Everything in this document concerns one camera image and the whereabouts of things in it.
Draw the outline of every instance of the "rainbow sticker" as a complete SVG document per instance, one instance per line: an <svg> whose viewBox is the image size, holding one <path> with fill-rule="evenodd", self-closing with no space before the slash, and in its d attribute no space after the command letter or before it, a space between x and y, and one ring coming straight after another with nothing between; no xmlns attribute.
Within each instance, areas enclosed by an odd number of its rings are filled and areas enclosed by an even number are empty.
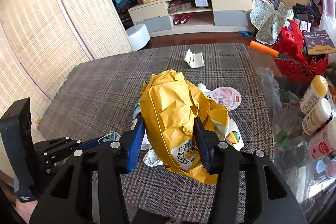
<svg viewBox="0 0 336 224"><path fill-rule="evenodd" d="M239 133L236 131L232 131L228 134L228 136L226 137L226 140L231 143L231 144L236 144L239 142L240 137L239 137Z"/></svg>

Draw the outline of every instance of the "tv stand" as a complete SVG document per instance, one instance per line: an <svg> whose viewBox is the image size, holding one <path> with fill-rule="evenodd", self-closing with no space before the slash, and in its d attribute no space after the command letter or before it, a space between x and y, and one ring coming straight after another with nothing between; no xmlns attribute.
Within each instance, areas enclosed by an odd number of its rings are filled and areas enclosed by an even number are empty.
<svg viewBox="0 0 336 224"><path fill-rule="evenodd" d="M254 32L250 12L255 8L255 0L211 0L211 7L191 7L169 14L167 9L173 1L177 0L157 0L132 7L129 13L133 23L145 24L151 37L197 32ZM185 24L174 25L174 17L180 14L189 14L190 19Z"/></svg>

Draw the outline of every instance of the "tv stand drawer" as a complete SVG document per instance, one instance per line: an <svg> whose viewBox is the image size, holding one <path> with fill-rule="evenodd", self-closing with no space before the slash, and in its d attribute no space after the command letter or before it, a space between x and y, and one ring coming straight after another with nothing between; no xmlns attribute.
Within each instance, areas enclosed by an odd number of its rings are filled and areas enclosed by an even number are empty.
<svg viewBox="0 0 336 224"><path fill-rule="evenodd" d="M145 7L140 6L138 9L130 11L129 14L132 21L135 23L150 18L168 16L168 2L152 3L153 4L151 5L147 5Z"/></svg>
<svg viewBox="0 0 336 224"><path fill-rule="evenodd" d="M149 33L171 30L173 28L169 16L150 18L136 22L136 25L139 24L145 24Z"/></svg>
<svg viewBox="0 0 336 224"><path fill-rule="evenodd" d="M240 10L250 12L253 10L253 0L211 0L214 11Z"/></svg>
<svg viewBox="0 0 336 224"><path fill-rule="evenodd" d="M251 27L250 12L245 11L214 11L215 26L242 26Z"/></svg>

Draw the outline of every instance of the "blue gripper pad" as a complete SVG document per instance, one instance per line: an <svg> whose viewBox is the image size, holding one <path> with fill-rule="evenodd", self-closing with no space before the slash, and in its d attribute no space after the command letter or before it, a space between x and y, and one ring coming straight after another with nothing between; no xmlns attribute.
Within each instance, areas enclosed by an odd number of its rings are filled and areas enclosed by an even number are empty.
<svg viewBox="0 0 336 224"><path fill-rule="evenodd" d="M129 174L135 168L145 134L145 122L141 113L133 130L125 132L120 137L121 153L117 156L117 168L122 174Z"/></svg>
<svg viewBox="0 0 336 224"><path fill-rule="evenodd" d="M194 136L203 167L210 175L218 174L221 168L214 151L219 143L216 133L205 130L201 119L197 117L194 121Z"/></svg>

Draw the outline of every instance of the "gray drawer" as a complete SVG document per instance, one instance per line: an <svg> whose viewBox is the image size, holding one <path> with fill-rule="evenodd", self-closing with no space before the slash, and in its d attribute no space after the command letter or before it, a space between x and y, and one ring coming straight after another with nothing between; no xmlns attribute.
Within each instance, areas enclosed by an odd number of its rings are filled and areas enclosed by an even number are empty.
<svg viewBox="0 0 336 224"><path fill-rule="evenodd" d="M173 28L169 16L150 18L137 22L136 24L145 24L148 32L171 30Z"/></svg>
<svg viewBox="0 0 336 224"><path fill-rule="evenodd" d="M250 12L245 11L214 11L215 26L251 26Z"/></svg>

